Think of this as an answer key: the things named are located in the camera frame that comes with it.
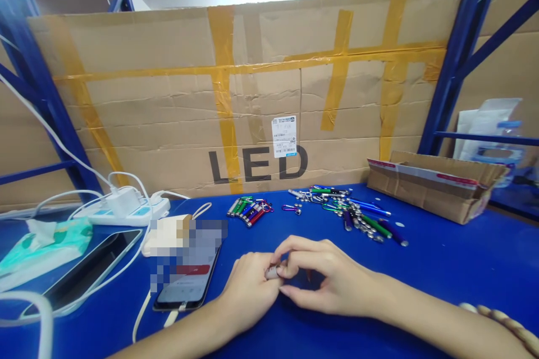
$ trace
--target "power strip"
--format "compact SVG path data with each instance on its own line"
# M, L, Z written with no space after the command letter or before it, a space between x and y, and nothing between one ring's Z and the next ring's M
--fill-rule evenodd
M170 210L170 201L167 198L161 198L158 203L152 205L152 208L153 219L160 219ZM84 208L74 216L74 218L83 217L87 217L91 224L144 227L150 222L150 206L148 202L144 202L126 217L120 218L114 215L106 202L101 202Z

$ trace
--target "pixelated area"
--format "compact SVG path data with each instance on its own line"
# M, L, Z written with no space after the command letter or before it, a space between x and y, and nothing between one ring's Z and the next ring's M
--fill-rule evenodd
M150 275L152 293L185 275L209 271L229 230L228 220L164 218L154 225L157 230L154 237L159 241L154 242L157 247L150 248L151 256L156 258Z

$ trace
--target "phone screen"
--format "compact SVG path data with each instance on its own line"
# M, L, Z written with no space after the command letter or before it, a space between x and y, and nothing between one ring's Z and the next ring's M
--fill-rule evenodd
M177 266L176 271L180 278L161 291L157 296L155 308L170 310L189 302L192 303L187 306L189 309L200 306L208 289L220 249L219 247L212 261L207 264Z
M49 299L53 310L61 309L81 297L114 262L118 256L141 234L142 230L115 233L73 267L44 296ZM35 306L30 306L25 315L37 314Z

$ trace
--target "water bottle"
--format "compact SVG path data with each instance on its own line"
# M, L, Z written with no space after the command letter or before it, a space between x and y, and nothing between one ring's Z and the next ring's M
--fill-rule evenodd
M520 136L522 121L499 122L497 127L502 136ZM485 143L479 146L472 161L490 164L501 164L509 168L507 175L498 181L496 188L505 188L512 183L515 170L524 157L525 150L522 147L505 143Z

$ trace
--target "hand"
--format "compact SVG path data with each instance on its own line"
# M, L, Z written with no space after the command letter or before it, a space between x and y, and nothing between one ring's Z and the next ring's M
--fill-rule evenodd
M279 294L282 279L266 280L273 254L250 252L236 260L223 293L219 296L224 310L230 312L230 322L240 334L262 318Z
M299 268L314 269L326 279L317 291L284 285L281 292L304 309L345 316L377 317L385 299L391 298L383 287L385 275L373 272L355 262L329 240L312 241L290 236L275 250L271 259L277 264L289 253L277 269L279 276L293 278Z

